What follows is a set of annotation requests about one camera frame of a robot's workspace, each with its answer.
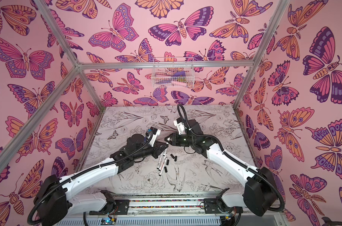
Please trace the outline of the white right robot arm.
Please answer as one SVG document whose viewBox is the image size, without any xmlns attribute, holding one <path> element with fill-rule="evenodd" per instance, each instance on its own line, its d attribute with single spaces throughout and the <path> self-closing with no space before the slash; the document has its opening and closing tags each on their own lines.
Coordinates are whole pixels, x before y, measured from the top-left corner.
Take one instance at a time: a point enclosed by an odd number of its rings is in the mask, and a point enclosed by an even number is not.
<svg viewBox="0 0 342 226">
<path fill-rule="evenodd" d="M 261 217 L 267 211 L 280 212 L 284 209 L 285 201 L 276 188 L 270 170 L 250 165 L 224 149 L 217 137 L 202 132 L 196 120 L 184 123 L 178 118 L 174 125 L 177 131 L 164 139 L 168 144 L 192 148 L 197 154 L 223 167 L 242 185 L 243 192 L 231 192 L 226 188 L 216 196 L 213 206 L 220 212 L 230 212 L 240 207 Z"/>
</svg>

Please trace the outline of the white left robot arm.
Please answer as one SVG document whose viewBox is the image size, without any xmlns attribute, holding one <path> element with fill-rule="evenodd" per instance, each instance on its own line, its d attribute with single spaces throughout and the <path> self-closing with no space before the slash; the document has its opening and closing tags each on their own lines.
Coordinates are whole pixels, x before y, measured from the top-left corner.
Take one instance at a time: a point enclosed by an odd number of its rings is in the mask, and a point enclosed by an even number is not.
<svg viewBox="0 0 342 226">
<path fill-rule="evenodd" d="M 75 209 L 76 204 L 71 199 L 86 187 L 120 174 L 148 156 L 158 158 L 169 145 L 156 138 L 152 131 L 145 136 L 134 134 L 127 139 L 126 145 L 92 167 L 60 178 L 56 175 L 47 177 L 34 198 L 34 206 L 27 217 L 28 225 L 53 226 Z"/>
</svg>

